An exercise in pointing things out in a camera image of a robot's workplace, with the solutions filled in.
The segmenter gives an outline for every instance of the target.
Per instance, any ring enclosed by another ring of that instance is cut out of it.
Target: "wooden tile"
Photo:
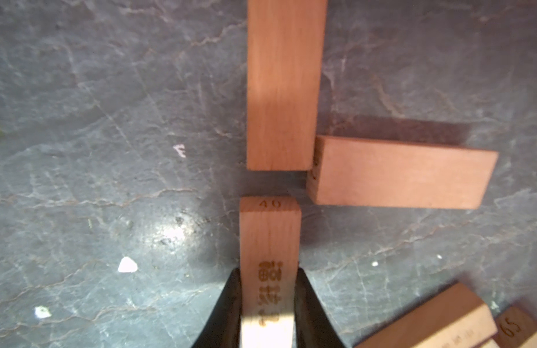
[[[313,162],[326,0],[247,1],[247,169]]]
[[[307,192],[316,204],[476,209],[498,153],[317,136]]]
[[[537,322],[522,310],[510,307],[495,322],[493,339],[500,348],[537,348]]]
[[[356,348],[472,348],[496,331],[487,304],[458,283]]]
[[[498,348],[498,344],[495,342],[493,338],[479,346],[479,348]]]
[[[240,201],[243,348],[292,346],[300,226],[293,197]]]

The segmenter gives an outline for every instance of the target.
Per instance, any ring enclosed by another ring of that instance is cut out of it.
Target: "wooden block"
[[[293,197],[240,201],[243,348],[292,346],[300,226]]]
[[[496,319],[493,337],[500,348],[537,348],[537,322],[522,310],[510,307]]]
[[[472,348],[496,332],[487,304],[458,283],[356,348]]]
[[[316,204],[476,209],[498,153],[317,136],[307,192]]]
[[[495,340],[492,338],[479,346],[479,348],[498,348],[498,344],[495,342]]]
[[[313,162],[326,0],[247,1],[247,169]]]

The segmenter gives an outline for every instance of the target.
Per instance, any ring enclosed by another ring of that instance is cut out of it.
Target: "white paint fleck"
[[[37,317],[38,319],[50,318],[51,316],[52,314],[50,314],[50,310],[45,306],[35,307],[35,317]]]
[[[181,158],[186,157],[186,146],[183,144],[174,145],[174,150],[178,151],[178,155]]]
[[[120,261],[120,266],[118,267],[118,272],[120,273],[133,273],[137,270],[137,264],[135,261],[131,260],[129,257],[125,256]]]

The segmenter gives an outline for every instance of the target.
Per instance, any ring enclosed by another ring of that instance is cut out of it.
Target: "marble surface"
[[[189,347],[259,194],[298,197],[347,346],[456,280],[537,318],[537,1],[329,0],[318,132],[498,150],[476,211],[315,206],[305,173],[246,171],[246,12],[0,0],[0,347]]]

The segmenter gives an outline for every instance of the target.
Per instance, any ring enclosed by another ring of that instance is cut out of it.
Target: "gray slate surface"
[[[455,280],[537,318],[537,1],[329,2],[318,132],[498,150],[476,211],[246,171],[246,35],[245,1],[0,0],[0,347],[190,346],[247,194],[300,200],[348,346]]]

